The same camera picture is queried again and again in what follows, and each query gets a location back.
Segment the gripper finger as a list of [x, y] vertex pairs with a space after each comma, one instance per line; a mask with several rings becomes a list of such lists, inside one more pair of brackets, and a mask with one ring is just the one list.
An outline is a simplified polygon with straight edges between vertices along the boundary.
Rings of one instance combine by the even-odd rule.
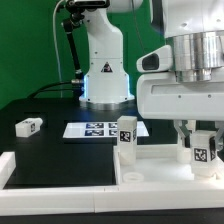
[[221, 151], [224, 148], [224, 121], [216, 121], [215, 128], [217, 129], [215, 146], [218, 151]]
[[188, 122], [186, 120], [175, 120], [174, 128], [178, 133], [178, 141], [182, 147], [190, 147], [190, 134], [191, 132], [187, 129], [186, 125]]

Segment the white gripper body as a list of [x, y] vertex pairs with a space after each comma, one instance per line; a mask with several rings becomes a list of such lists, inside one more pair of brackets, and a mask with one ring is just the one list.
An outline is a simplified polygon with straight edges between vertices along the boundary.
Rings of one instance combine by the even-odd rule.
[[171, 47], [165, 45], [139, 58], [137, 108], [145, 119], [224, 121], [224, 68], [210, 81], [178, 83], [170, 71]]

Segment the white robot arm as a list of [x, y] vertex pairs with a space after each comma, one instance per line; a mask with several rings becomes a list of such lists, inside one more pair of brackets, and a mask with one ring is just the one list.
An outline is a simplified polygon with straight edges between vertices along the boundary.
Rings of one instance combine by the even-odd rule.
[[149, 0], [151, 26], [165, 44], [140, 57], [136, 94], [123, 68], [123, 36], [108, 18], [126, 12], [124, 0], [81, 0], [90, 46], [90, 69], [84, 76], [87, 105], [137, 101], [145, 119], [172, 120], [185, 139], [185, 122], [213, 121], [215, 148], [224, 145], [224, 0]]

